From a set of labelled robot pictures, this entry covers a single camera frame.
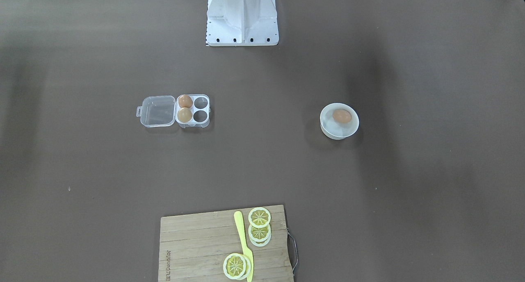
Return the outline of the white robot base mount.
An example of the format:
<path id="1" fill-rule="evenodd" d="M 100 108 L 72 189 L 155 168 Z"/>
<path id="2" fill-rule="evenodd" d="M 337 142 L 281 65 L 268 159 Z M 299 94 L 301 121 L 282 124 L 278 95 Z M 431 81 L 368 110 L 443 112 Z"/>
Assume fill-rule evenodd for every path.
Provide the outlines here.
<path id="1" fill-rule="evenodd" d="M 207 17 L 208 46 L 279 43 L 276 0 L 208 0 Z"/>

